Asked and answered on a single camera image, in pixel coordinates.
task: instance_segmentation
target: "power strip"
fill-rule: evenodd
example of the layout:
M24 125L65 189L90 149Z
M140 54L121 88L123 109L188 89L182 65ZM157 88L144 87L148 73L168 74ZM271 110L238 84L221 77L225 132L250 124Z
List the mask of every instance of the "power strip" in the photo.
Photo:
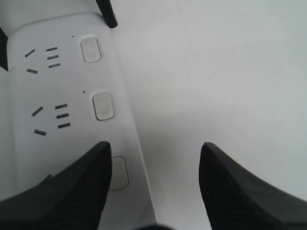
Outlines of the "power strip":
M135 123L101 16L77 13L20 27L9 37L8 65L20 190L106 140L113 177L100 229L155 223Z

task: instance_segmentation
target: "white floor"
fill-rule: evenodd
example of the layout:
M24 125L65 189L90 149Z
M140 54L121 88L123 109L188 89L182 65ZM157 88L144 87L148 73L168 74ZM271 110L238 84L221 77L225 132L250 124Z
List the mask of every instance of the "white floor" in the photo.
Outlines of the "white floor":
M211 229L198 186L205 141L307 200L307 1L112 2L157 220ZM9 34L94 9L94 0L0 0L0 25Z

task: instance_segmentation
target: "white power strip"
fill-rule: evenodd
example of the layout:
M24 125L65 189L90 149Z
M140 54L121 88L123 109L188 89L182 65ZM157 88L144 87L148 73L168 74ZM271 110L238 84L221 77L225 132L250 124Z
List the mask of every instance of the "white power strip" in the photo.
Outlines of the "white power strip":
M8 64L20 190L106 140L113 177L100 229L155 223L136 127L101 16L78 13L22 26L9 38Z

